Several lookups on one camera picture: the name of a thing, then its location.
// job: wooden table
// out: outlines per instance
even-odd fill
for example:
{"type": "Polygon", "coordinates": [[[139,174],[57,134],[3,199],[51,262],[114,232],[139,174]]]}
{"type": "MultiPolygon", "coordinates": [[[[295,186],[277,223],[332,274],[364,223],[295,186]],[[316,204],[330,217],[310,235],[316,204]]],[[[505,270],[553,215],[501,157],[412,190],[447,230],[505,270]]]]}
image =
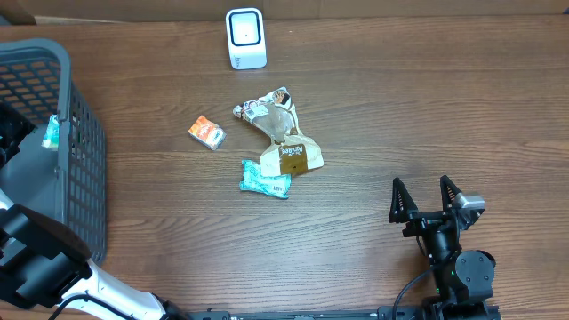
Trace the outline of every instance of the wooden table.
{"type": "Polygon", "coordinates": [[[566,319],[567,30],[564,16],[267,21],[267,67],[239,72],[221,22],[1,28],[0,41],[68,49],[108,135],[104,268],[138,289],[192,311],[392,304],[427,261],[388,224],[391,180],[438,210],[448,174],[487,201],[461,243],[498,261],[490,303],[566,319]],[[283,85],[325,158],[286,201],[239,191],[241,160],[269,140],[231,113],[283,85]],[[200,115],[227,131],[220,150],[188,136],[200,115]]]}

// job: gray plastic basket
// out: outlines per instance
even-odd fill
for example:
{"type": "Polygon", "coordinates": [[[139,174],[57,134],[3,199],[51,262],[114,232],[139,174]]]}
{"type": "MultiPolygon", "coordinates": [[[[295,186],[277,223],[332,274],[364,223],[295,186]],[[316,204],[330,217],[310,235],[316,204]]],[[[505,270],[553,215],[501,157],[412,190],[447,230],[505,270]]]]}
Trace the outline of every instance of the gray plastic basket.
{"type": "Polygon", "coordinates": [[[101,264],[107,252],[105,132],[71,81],[65,49],[47,39],[0,44],[0,101],[37,126],[0,170],[0,188],[14,203],[73,229],[101,264]],[[41,146],[53,114],[60,122],[57,152],[41,146]]]}

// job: brown label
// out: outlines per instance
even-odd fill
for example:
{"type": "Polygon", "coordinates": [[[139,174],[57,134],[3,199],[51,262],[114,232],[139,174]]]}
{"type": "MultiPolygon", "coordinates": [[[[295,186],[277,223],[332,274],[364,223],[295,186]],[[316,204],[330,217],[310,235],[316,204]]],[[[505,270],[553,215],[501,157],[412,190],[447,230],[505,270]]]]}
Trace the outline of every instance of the brown label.
{"type": "Polygon", "coordinates": [[[278,155],[281,159],[281,174],[300,173],[309,170],[306,147],[303,144],[280,146],[278,155]]]}

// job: green and white packet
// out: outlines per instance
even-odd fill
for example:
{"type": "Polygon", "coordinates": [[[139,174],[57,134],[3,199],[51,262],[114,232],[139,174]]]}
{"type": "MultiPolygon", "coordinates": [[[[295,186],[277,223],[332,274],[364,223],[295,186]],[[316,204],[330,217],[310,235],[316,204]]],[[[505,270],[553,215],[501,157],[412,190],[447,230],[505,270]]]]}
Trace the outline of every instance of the green and white packet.
{"type": "Polygon", "coordinates": [[[57,116],[50,116],[50,122],[47,124],[45,130],[44,140],[42,140],[42,147],[57,151],[60,145],[60,123],[57,121],[57,116]]]}
{"type": "Polygon", "coordinates": [[[288,199],[288,189],[291,187],[291,175],[283,174],[276,177],[260,175],[260,165],[253,160],[243,160],[243,181],[239,183],[242,191],[254,191],[268,196],[288,199]]]}

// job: orange packet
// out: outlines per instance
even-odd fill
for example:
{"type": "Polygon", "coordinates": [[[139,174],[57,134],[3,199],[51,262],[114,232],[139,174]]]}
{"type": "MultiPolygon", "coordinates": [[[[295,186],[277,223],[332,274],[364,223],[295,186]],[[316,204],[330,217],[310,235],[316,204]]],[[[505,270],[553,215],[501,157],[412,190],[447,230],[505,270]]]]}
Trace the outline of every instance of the orange packet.
{"type": "Polygon", "coordinates": [[[207,120],[205,116],[200,116],[189,130],[189,135],[205,144],[211,150],[220,147],[227,135],[217,124],[207,120]]]}

